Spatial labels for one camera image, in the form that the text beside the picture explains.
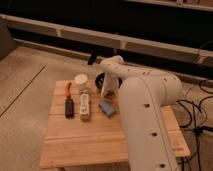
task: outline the floor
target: floor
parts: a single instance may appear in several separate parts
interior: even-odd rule
[[[41,171],[39,160],[48,112],[56,80],[73,79],[85,73],[95,78],[101,70],[98,64],[88,66],[86,61],[68,58],[44,51],[19,46],[0,61],[0,171]],[[187,99],[199,101],[207,94],[197,86],[184,83],[182,97],[191,89]],[[205,102],[208,112],[207,125],[213,125],[213,100]],[[180,122],[185,112],[177,104],[172,108]],[[191,152],[195,150],[193,134],[184,132]],[[205,132],[200,137],[202,168],[213,170],[213,134]],[[198,170],[195,157],[191,161],[193,171]],[[69,171],[127,171],[127,163],[101,166],[66,168]]]

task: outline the table leg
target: table leg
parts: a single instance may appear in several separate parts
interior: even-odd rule
[[[59,167],[58,171],[66,171],[66,169],[64,167]]]

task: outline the black cable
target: black cable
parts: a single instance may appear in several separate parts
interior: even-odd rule
[[[211,99],[211,98],[213,98],[213,96],[207,96],[207,97],[204,97],[200,102],[199,102],[199,108],[201,108],[201,106],[202,106],[202,103],[204,102],[204,101],[206,101],[207,99]]]
[[[191,165],[190,165],[190,161],[189,161],[189,159],[187,157],[185,157],[185,159],[186,159],[186,163],[187,163],[187,165],[189,167],[189,171],[191,171],[192,168],[191,168]]]
[[[186,103],[188,103],[188,104],[194,105],[194,106],[196,107],[196,109],[197,109],[200,113],[203,114],[203,112],[204,112],[205,118],[204,118],[204,120],[203,120],[198,126],[203,125],[203,124],[207,121],[208,115],[207,115],[207,113],[206,113],[206,110],[205,110],[204,108],[202,108],[202,103],[201,103],[201,105],[200,105],[200,107],[199,107],[199,105],[196,105],[196,104],[192,103],[192,102],[189,101],[189,100],[178,100],[177,102],[186,102]],[[185,110],[187,111],[188,114],[190,113],[190,115],[192,116],[192,114],[191,114],[191,112],[189,111],[188,108],[185,109]]]
[[[5,17],[5,20],[7,21],[7,16],[8,16],[8,14],[9,14],[9,10],[10,10],[10,5],[11,5],[11,3],[12,3],[12,0],[9,0],[8,1],[8,4],[7,4],[7,10],[6,10],[6,17]]]
[[[196,122],[196,115],[195,115],[195,106],[192,105],[192,109],[193,109],[193,118],[194,118],[194,128],[196,129],[197,128],[197,122]],[[201,167],[201,160],[200,160],[200,143],[199,142],[199,139],[198,139],[198,136],[196,135],[195,133],[195,140],[196,140],[196,148],[197,148],[197,159],[198,159],[198,166],[199,166],[199,171],[202,171],[202,167]]]
[[[213,94],[213,91],[208,91],[208,90],[204,89],[204,87],[203,87],[203,84],[204,84],[205,82],[207,82],[207,81],[209,81],[209,80],[202,80],[202,81],[200,81],[200,82],[199,82],[199,88],[200,88],[200,90],[202,90],[202,91],[205,92],[205,93]]]
[[[189,109],[188,109],[185,105],[183,105],[183,104],[181,103],[181,100],[178,100],[177,103],[178,103],[180,106],[182,106],[182,107],[187,111],[187,114],[188,114],[188,116],[189,116],[189,122],[188,122],[187,124],[185,124],[185,125],[180,125],[180,128],[187,128],[187,127],[188,127],[189,125],[191,125],[191,123],[192,123],[192,115],[191,115],[191,112],[189,111]]]
[[[187,90],[187,92],[185,93],[185,95],[184,95],[184,99],[186,100],[186,98],[187,98],[187,96],[188,96],[188,94],[192,91],[192,89],[193,88],[195,88],[197,85],[193,85],[191,88],[189,88],[188,90]]]
[[[181,171],[184,171],[184,158],[181,157]]]

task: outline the black object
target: black object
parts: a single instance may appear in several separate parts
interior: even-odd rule
[[[65,101],[65,117],[66,118],[74,117],[74,103],[71,98],[67,98]]]
[[[92,64],[95,62],[96,58],[97,58],[97,54],[93,53],[93,54],[90,56],[90,58],[89,58],[87,64],[88,64],[88,65],[92,65]]]
[[[104,83],[104,77],[105,77],[105,74],[104,73],[101,73],[99,74],[96,79],[95,79],[95,85],[98,89],[102,89],[102,86],[103,86],[103,83]],[[119,87],[121,86],[122,84],[122,79],[119,78]]]
[[[65,96],[67,99],[65,100],[65,117],[67,119],[74,117],[74,102],[71,98],[70,87],[72,83],[69,82],[65,87]]]

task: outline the black panel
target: black panel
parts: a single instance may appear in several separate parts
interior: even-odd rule
[[[0,12],[8,2],[0,1]],[[8,13],[196,48],[213,39],[212,12],[124,0],[11,0]]]

